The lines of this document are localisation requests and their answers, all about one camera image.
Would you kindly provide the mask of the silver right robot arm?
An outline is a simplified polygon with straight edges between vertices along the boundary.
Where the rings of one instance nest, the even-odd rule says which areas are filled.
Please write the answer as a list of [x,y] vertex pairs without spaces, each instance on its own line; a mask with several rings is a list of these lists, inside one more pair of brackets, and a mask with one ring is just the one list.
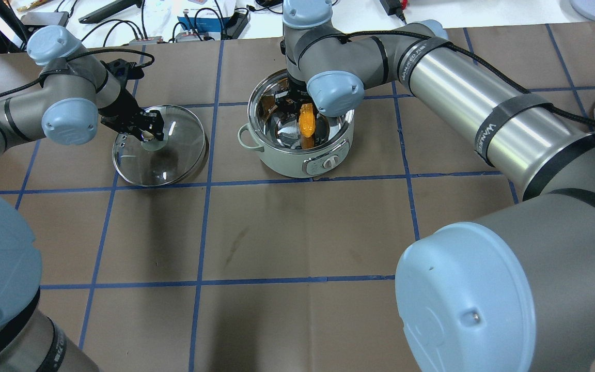
[[522,202],[444,226],[395,273],[423,371],[589,371],[595,361],[595,121],[468,62],[432,20],[352,41],[329,1],[285,1],[291,82],[319,113],[396,80],[510,179]]

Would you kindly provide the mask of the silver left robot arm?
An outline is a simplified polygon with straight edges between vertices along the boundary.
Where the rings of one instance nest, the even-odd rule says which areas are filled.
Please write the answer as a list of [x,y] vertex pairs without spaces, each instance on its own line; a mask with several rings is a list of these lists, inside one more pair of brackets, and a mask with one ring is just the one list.
[[[0,156],[10,148],[44,137],[63,145],[89,142],[98,125],[136,137],[162,141],[163,119],[145,111],[126,89],[142,78],[141,66],[116,71],[63,26],[33,33],[27,54],[43,68],[40,89],[0,94]],[[26,220],[0,198],[0,371],[99,371],[39,307],[42,255]]]

